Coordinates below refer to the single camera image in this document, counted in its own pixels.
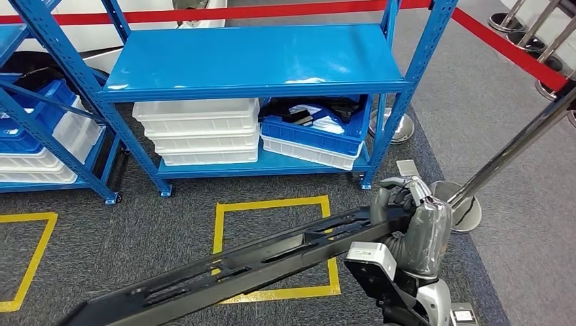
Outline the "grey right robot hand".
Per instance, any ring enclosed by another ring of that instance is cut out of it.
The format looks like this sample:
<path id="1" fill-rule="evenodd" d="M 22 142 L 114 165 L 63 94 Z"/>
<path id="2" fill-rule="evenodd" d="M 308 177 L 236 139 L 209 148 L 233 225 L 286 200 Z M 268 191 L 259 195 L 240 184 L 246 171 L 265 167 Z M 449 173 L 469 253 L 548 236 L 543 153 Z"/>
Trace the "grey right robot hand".
<path id="1" fill-rule="evenodd" d="M 429 186 L 416 175 L 389 177 L 379 184 L 380 189 L 370 204 L 371 223 L 389 221 L 385 206 L 394 187 L 407 188 L 415 203 L 415 212 L 403 235 L 391 235 L 383 240 L 397 267 L 419 278 L 436 278 L 450 237 L 451 206 L 436 198 Z"/>

